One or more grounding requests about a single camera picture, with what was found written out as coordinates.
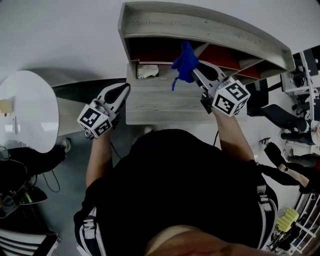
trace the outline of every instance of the black shirt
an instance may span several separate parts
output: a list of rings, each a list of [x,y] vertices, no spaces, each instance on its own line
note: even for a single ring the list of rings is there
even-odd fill
[[[265,183],[257,169],[254,161],[236,162],[186,131],[150,132],[89,186],[74,216],[77,240],[97,207],[108,256],[142,256],[154,236],[175,225],[256,248],[262,233],[257,185]]]

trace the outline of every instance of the small yellow object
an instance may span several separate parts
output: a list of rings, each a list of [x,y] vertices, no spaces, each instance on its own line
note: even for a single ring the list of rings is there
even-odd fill
[[[0,113],[11,114],[13,111],[14,105],[11,99],[0,99]]]
[[[299,218],[299,213],[291,208],[285,209],[285,215],[278,218],[276,223],[278,224],[278,229],[283,232],[288,232],[291,229],[293,222],[296,222]]]

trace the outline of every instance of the white cloth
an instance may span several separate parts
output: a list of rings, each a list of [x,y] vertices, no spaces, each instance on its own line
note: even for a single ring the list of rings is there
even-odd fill
[[[312,120],[310,128],[313,143],[320,146],[320,122]]]

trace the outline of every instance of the blue cloth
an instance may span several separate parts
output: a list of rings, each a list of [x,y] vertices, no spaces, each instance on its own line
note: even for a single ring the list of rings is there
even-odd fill
[[[200,63],[188,41],[183,41],[181,43],[181,50],[182,53],[180,57],[174,61],[171,67],[173,70],[177,69],[179,72],[179,76],[176,77],[172,83],[172,91],[175,90],[175,85],[178,79],[186,81],[187,83],[194,82],[195,80],[192,77],[191,72]]]

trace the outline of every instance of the wooden tabletop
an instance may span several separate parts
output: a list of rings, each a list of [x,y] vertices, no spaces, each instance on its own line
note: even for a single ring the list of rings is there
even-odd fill
[[[178,80],[172,91],[172,83],[178,76],[170,65],[159,66],[159,76],[137,79],[127,68],[127,83],[131,92],[126,100],[128,125],[157,124],[212,124],[213,114],[208,114],[200,102],[203,90],[198,85]],[[237,115],[237,120],[247,120],[247,108]]]

